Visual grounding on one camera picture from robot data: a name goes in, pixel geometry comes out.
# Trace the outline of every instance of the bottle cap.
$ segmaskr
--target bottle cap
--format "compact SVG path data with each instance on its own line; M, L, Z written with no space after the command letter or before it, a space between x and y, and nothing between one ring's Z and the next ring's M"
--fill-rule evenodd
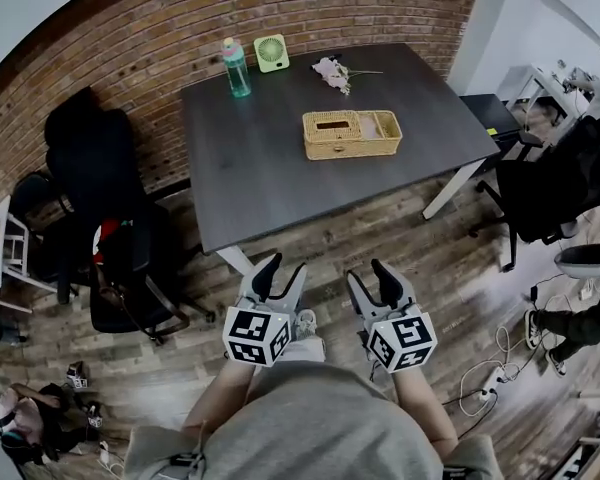
M233 57L241 51L240 42L236 41L233 37L227 37L222 41L222 56L227 59Z

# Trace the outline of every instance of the white desk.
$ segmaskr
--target white desk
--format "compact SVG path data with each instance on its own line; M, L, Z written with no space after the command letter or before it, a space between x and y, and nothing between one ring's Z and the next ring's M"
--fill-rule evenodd
M57 293L58 290L53 286L37 281L31 278L29 275L27 270L29 231L24 224L22 224L18 219L9 213L10 202L11 196L7 196L0 203L0 287L2 286L2 275L7 274L11 277L19 279L20 281L37 286L38 288L43 288L50 292ZM18 228L20 228L22 230L22 235L5 235L7 222L12 222ZM12 253L10 254L9 258L5 258L4 254L5 239L11 242ZM22 243L22 257L20 259L14 258L13 252L15 250L16 243ZM31 313L31 309L29 308L24 308L3 300L0 300L0 305L11 309L16 309L18 311L23 311L25 313Z
M525 76L520 80L514 96L507 103L507 109L511 110L516 101L522 97L527 85L535 81L538 88L527 105L527 112L529 112L536 100L546 91L567 114L567 117L562 120L560 125L553 131L551 137L549 137L549 142L552 144L556 144L576 120L589 108L589 102L579 90L574 89L569 94L565 94L564 87L562 87L562 80L565 78L567 78L567 72L564 70L532 64L527 68Z

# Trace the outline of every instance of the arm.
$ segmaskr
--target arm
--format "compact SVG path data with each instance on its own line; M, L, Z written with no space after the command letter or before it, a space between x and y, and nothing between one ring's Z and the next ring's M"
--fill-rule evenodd
M458 434L449 415L436 398L420 368L392 375L398 394L398 405L407 412L444 459L458 445Z
M569 83L583 91L593 92L593 84L588 80L569 80Z
M204 423L205 434L213 434L242 409L255 369L255 366L227 361L191 409L182 432L198 437Z
M13 389L20 398L29 397L52 407L53 409L58 409L60 407L60 400L58 400L58 397L43 395L38 393L35 389L28 388L24 384L11 384L11 389Z

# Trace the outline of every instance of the hand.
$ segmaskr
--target hand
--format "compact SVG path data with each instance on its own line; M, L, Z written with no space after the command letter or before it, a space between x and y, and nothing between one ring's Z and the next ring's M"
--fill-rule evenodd
M61 403L57 396L45 396L44 403L53 409L60 409Z

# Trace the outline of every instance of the black pants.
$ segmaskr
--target black pants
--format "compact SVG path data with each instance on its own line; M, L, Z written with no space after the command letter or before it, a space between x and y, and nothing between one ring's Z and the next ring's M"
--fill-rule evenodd
M87 429L78 428L69 432L63 432L59 420L62 413L69 408L69 404L62 388L55 384L49 384L42 388L40 393L43 395L57 396L60 399L60 409L54 409L53 407L49 407L36 400L36 405L38 406L40 416L42 416L42 422L44 423L43 440L45 452L49 455L50 459L58 460L57 454L55 454L56 457L52 456L54 454L53 452L59 451L61 453L66 453L73 449L78 443L85 441Z
M586 311L537 311L535 322L540 330L547 330L565 340L552 349L551 355L558 361L566 361L582 347L600 343L600 304Z

